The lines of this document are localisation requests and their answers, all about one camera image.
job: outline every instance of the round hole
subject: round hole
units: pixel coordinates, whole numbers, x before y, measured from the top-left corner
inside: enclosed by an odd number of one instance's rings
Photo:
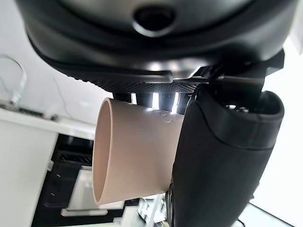
[[[167,34],[176,18],[173,9],[166,6],[148,6],[138,9],[134,14],[134,28],[145,36]]]

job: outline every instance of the black plastic housing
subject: black plastic housing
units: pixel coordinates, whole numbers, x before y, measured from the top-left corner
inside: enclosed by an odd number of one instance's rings
[[[208,85],[189,101],[167,192],[170,227],[227,227],[252,197],[284,116],[264,92],[258,113],[221,105]]]
[[[277,54],[298,1],[253,0],[219,23],[158,38],[97,25],[59,0],[16,2],[34,50],[67,76],[113,93],[192,93],[198,83],[187,79],[198,67],[256,63]],[[209,4],[178,2],[197,9]],[[212,13],[220,7],[214,5]],[[187,24],[195,22],[185,8],[181,12],[188,15]]]

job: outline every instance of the white countertop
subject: white countertop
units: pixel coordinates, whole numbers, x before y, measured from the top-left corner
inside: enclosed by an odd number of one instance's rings
[[[0,121],[17,123],[47,131],[55,131],[57,133],[89,140],[93,140],[95,137],[95,125],[62,117],[59,118],[59,121],[54,122],[0,108]]]

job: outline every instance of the chrome faucet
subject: chrome faucet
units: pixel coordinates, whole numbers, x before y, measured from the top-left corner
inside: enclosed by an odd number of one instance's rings
[[[17,62],[15,59],[13,59],[12,57],[3,54],[3,55],[0,55],[0,59],[1,58],[10,59],[10,60],[14,61],[22,70],[22,78],[20,80],[19,86],[17,89],[12,91],[12,94],[9,97],[9,104],[14,106],[15,108],[17,108],[19,100],[21,98],[21,94],[23,92],[23,89],[24,89],[26,81],[27,81],[27,75],[25,73],[23,66],[19,62]]]

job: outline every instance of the black cable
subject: black cable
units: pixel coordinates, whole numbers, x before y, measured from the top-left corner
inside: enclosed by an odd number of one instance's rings
[[[243,225],[243,227],[246,227],[243,221],[241,221],[240,219],[237,219],[237,221],[240,222]]]

